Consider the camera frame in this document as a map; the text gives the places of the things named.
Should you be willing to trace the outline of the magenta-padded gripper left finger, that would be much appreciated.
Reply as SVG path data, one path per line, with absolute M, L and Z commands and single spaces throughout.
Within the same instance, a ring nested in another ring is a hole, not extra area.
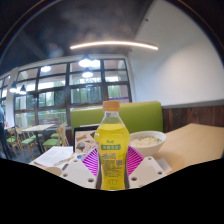
M 81 187 L 95 189 L 99 173 L 99 160 L 96 148 L 87 154 L 74 154 L 63 167 L 61 177 Z

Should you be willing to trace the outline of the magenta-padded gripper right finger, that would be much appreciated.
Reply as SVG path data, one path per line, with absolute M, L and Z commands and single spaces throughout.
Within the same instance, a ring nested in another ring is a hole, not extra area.
M 152 156 L 144 157 L 133 147 L 127 151 L 126 172 L 130 189 L 143 187 L 166 176 Z

